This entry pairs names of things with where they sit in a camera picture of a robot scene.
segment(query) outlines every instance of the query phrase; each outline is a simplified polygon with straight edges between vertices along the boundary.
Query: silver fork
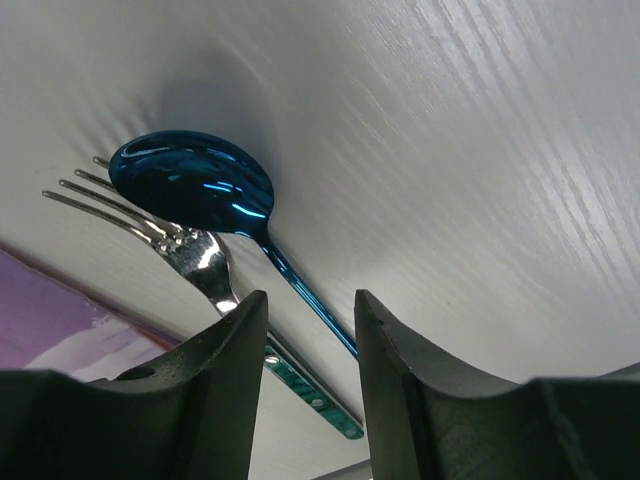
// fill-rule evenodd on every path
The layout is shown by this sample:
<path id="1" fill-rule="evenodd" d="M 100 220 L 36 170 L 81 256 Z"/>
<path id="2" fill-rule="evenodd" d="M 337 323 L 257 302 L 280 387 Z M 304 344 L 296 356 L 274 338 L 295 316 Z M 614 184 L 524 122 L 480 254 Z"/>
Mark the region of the silver fork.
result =
<path id="1" fill-rule="evenodd" d="M 100 157 L 94 157 L 93 160 L 103 168 L 109 167 L 109 162 Z M 101 177 L 79 169 L 75 171 L 75 175 L 118 195 L 113 185 Z M 59 183 L 62 187 L 126 215 L 137 225 L 50 190 L 44 190 L 42 194 L 106 220 L 142 240 L 181 277 L 200 290 L 221 316 L 236 308 L 239 300 L 231 285 L 226 247 L 216 234 L 183 228 L 180 225 L 154 219 L 150 215 L 140 213 L 119 201 L 66 179 L 60 180 Z M 176 342 L 181 340 L 184 339 L 174 338 Z M 308 366 L 292 353 L 291 348 L 273 327 L 269 329 L 267 335 L 264 361 L 265 368 L 273 372 L 344 436 L 349 439 L 364 436 L 362 424 L 355 415 L 336 399 L 324 383 L 311 374 Z"/>

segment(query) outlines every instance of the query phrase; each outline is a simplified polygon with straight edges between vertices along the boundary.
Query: cutlery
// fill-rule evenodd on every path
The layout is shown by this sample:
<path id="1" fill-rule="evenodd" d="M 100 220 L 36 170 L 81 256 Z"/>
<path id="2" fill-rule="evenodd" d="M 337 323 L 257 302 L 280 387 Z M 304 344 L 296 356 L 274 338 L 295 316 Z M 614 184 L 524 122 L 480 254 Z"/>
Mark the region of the cutlery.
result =
<path id="1" fill-rule="evenodd" d="M 109 162 L 100 157 L 94 157 L 94 162 L 101 167 L 109 168 Z M 84 170 L 76 170 L 75 175 L 117 195 L 113 185 L 101 177 Z M 65 195 L 49 190 L 43 191 L 42 194 L 106 220 L 142 240 L 180 276 L 203 293 L 221 316 L 238 305 L 238 297 L 231 285 L 226 247 L 216 234 L 152 219 L 69 180 L 63 179 L 59 183 L 62 187 L 126 215 L 135 221 L 137 226 Z M 181 340 L 184 339 L 174 338 L 174 343 Z M 310 372 L 299 356 L 292 353 L 291 348 L 273 327 L 270 327 L 267 335 L 264 365 L 345 437 L 359 439 L 364 436 L 362 425 L 355 416 Z"/>
<path id="2" fill-rule="evenodd" d="M 275 204 L 273 185 L 247 152 L 205 133 L 155 132 L 120 147 L 111 159 L 109 176 L 120 195 L 156 217 L 203 231 L 253 239 L 357 358 L 353 336 L 271 239 L 268 221 Z"/>

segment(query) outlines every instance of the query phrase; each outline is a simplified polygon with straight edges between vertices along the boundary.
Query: purple object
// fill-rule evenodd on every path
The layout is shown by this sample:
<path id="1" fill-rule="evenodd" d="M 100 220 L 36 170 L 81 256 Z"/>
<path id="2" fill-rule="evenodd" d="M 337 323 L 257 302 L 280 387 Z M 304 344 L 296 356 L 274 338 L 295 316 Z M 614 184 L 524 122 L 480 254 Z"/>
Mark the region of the purple object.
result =
<path id="1" fill-rule="evenodd" d="M 166 351 L 150 337 L 0 251 L 0 368 L 114 378 Z"/>

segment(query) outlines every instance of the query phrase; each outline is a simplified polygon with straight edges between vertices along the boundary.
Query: metallic blue spoon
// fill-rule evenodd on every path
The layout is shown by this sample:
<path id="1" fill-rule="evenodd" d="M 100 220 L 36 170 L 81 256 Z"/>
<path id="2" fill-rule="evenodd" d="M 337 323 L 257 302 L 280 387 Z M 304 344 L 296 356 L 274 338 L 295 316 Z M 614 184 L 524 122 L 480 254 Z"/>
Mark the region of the metallic blue spoon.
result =
<path id="1" fill-rule="evenodd" d="M 275 195 L 247 152 L 213 135 L 169 130 L 123 145 L 109 176 L 120 195 L 166 221 L 253 239 L 282 276 L 357 358 L 356 342 L 318 299 L 269 236 Z"/>

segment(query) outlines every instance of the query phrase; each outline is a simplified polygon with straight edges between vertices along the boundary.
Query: fork tine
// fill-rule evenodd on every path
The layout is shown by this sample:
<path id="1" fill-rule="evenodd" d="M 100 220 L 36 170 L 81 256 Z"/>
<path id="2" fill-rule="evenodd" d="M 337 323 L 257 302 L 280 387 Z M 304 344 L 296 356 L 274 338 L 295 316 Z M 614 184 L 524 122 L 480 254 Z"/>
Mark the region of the fork tine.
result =
<path id="1" fill-rule="evenodd" d="M 99 156 L 95 155 L 93 157 L 93 163 L 95 163 L 96 165 L 104 168 L 105 170 L 109 170 L 109 161 L 105 160 L 102 157 L 99 157 Z M 93 182 L 96 185 L 99 185 L 99 186 L 101 186 L 103 188 L 107 188 L 107 189 L 109 189 L 110 191 L 112 191 L 114 193 L 118 193 L 116 191 L 115 187 L 110 182 L 102 180 L 101 178 L 96 177 L 95 175 L 91 175 L 89 172 L 85 172 L 84 170 L 76 170 L 76 175 L 78 175 L 79 177 L 84 178 L 86 180 L 89 180 L 90 182 Z M 164 220 L 162 221 L 162 223 L 164 223 L 167 226 L 171 227 L 175 231 L 175 233 L 185 234 L 185 229 L 183 227 L 181 227 L 180 225 L 178 225 L 177 223 L 166 222 Z"/>
<path id="2" fill-rule="evenodd" d="M 137 212 L 133 208 L 127 207 L 126 205 L 123 205 L 120 202 L 117 202 L 111 198 L 105 197 L 104 195 L 94 192 L 93 190 L 89 190 L 88 188 L 78 185 L 77 183 L 73 183 L 69 180 L 60 180 L 60 186 L 68 188 L 69 190 L 79 193 L 81 195 L 84 195 L 85 197 L 89 197 L 91 200 L 100 202 L 103 205 L 106 205 L 107 207 L 111 207 L 114 210 L 117 210 L 118 212 L 124 215 L 127 215 L 132 220 L 135 220 L 136 222 L 140 222 L 148 226 L 153 231 L 155 231 L 160 236 L 162 236 L 162 238 L 166 238 L 168 236 L 168 233 L 164 231 L 159 225 L 157 225 L 153 220 L 147 218 L 146 215 L 143 215 L 142 213 Z"/>
<path id="3" fill-rule="evenodd" d="M 123 230 L 126 230 L 127 232 L 133 234 L 134 236 L 136 236 L 137 238 L 139 238 L 140 240 L 142 240 L 143 242 L 145 242 L 147 245 L 153 247 L 153 248 L 158 248 L 160 245 L 155 242 L 150 236 L 148 236 L 147 234 L 145 234 L 142 230 L 140 230 L 139 228 L 131 225 L 128 222 L 125 222 L 124 220 L 115 217 L 107 212 L 103 212 L 102 210 L 92 207 L 90 205 L 87 205 L 85 203 L 79 202 L 77 200 L 74 200 L 73 198 L 69 198 L 66 197 L 64 195 L 60 195 L 59 193 L 56 192 L 52 192 L 50 190 L 43 190 L 42 191 L 42 195 L 46 198 L 50 198 L 52 200 L 55 200 L 57 202 L 60 202 L 64 205 L 68 205 L 70 207 L 73 208 L 77 208 L 78 210 L 82 210 L 83 212 L 87 212 L 90 213 L 91 215 L 94 215 L 102 220 L 106 220 L 107 222 L 111 223 L 112 225 L 115 225 L 117 227 L 122 228 Z"/>

